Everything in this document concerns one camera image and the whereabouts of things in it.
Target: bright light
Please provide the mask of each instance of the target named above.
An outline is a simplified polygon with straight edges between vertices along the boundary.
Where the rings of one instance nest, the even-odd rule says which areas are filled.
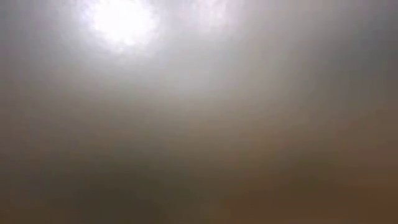
[[[135,0],[97,0],[86,12],[90,26],[115,45],[146,45],[157,19],[148,3]]]

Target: brown haze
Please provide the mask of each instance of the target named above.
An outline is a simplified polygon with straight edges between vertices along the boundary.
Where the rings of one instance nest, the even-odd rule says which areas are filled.
[[[398,223],[395,1],[91,2],[1,1],[0,223]]]

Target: sun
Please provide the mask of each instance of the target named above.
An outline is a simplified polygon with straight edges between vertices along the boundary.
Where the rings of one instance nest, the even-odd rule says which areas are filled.
[[[115,45],[146,45],[157,28],[153,8],[143,1],[97,0],[86,16],[91,28]]]

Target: blurry background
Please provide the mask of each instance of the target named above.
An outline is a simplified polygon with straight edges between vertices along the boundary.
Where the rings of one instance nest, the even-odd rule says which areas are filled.
[[[398,223],[398,2],[0,6],[1,223]]]

